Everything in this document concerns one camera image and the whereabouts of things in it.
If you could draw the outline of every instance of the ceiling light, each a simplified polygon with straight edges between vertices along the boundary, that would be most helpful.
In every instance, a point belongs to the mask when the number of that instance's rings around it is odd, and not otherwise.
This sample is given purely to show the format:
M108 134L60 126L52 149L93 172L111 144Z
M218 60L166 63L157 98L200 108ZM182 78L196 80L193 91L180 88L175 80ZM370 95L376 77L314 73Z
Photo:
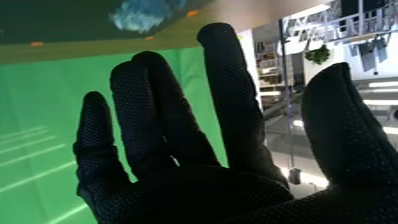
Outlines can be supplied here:
M273 91L273 92L260 92L259 93L260 96L280 96L280 92Z
M398 89L370 89L370 90L360 90L360 93L395 93Z
M294 120L292 125L296 127L303 127L303 122L299 120ZM383 130L385 134L398 135L398 128L383 127L381 130Z
M301 122L299 120L294 120L294 121L292 121L292 125L294 125L296 127L303 127L303 122Z
M372 106L395 106L398 100L363 100L363 104Z
M291 19L299 19L305 16L314 15L315 13L323 12L326 9L330 9L328 5L317 5L314 6L310 9L303 10L301 12L298 12L296 14L292 14L289 16Z
M374 83L369 83L369 87L374 88L374 87L390 87L390 86L398 86L398 82L374 82Z
M398 135L398 128L383 127L381 130L386 134Z

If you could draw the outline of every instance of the light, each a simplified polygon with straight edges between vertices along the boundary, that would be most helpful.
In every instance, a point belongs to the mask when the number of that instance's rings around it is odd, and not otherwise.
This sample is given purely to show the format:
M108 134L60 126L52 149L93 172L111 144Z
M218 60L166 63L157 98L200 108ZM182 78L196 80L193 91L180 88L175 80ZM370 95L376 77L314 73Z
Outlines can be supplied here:
M328 5L317 5L310 9L303 10L296 14L289 16L291 19L299 19L305 16L314 15L315 13L323 12L326 9L330 9Z
M395 93L398 89L374 89L372 92L374 93Z
M363 104L372 106L395 106L398 100L363 100Z
M398 128L383 127L381 130L386 134L398 135Z
M398 93L398 89L370 89L360 90L360 93Z
M40 41L33 41L31 43L29 43L29 46L31 47L40 47L44 45L44 43L40 42Z
M280 92L273 91L273 92L260 92L259 93L260 96L280 96Z
M289 176L289 170L285 168L280 168L280 172L283 177L287 178ZM299 173L299 180L303 184L312 184L317 187L326 187L328 186L328 181L323 177L310 175L308 173Z
M398 82L374 82L374 83L369 83L369 87L370 88L390 87L390 86L398 86Z
M303 122L299 120L294 120L292 121L292 125L296 127L303 127ZM390 134L390 135L398 135L398 128L392 128L392 127L381 127L381 130L385 132L385 134Z
M195 17L196 14L198 14L198 11L196 11L196 10L191 10L191 11L187 11L186 16L187 16L187 17Z
M294 121L292 121L292 125L294 125L296 127L303 127L303 122L301 122L299 120L294 120Z

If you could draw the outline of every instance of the black textured glove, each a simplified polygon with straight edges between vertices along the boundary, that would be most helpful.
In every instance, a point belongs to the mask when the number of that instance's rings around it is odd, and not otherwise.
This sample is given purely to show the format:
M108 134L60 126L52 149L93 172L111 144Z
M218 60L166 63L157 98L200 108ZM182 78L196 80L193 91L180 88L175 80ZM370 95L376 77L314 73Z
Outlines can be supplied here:
M99 93L84 96L74 154L77 195L99 223L398 223L398 155L333 65L307 86L301 115L328 189L292 200L262 146L255 90L230 26L198 33L228 169L218 166L163 58L141 53L111 71L131 172L116 160Z
M99 223L209 223L292 199L262 145L262 115L230 26L203 27L198 41L228 169L216 162L166 62L143 52L109 78L132 184L116 160L106 102L95 92L83 100L77 195Z

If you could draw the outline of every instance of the blue object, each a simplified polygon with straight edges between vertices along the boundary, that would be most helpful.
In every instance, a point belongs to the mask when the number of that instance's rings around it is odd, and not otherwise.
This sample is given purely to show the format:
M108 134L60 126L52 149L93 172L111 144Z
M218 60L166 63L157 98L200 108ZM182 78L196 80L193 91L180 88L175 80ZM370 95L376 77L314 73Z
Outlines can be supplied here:
M118 30L147 32L171 17L173 8L182 8L186 0L125 0L109 15Z

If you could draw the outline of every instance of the finger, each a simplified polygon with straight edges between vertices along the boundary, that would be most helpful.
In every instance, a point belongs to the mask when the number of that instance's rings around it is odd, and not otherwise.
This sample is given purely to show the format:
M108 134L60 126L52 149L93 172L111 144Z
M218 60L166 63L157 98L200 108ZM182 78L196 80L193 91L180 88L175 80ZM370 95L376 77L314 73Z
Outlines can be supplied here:
M147 71L140 64L124 62L111 71L116 120L125 158L136 178L175 167L164 147Z
M398 154L349 80L330 66L307 85L301 118L319 167L331 184L398 183Z
M97 92L90 92L83 99L72 151L77 162L77 195L93 206L129 183L116 159L108 105Z
M198 129L189 104L166 61L159 54L143 52L132 61L147 68L163 135L171 156L180 165L218 166L207 138Z
M207 81L221 128L228 167L285 183L264 147L264 123L255 88L232 27L207 25L198 32Z

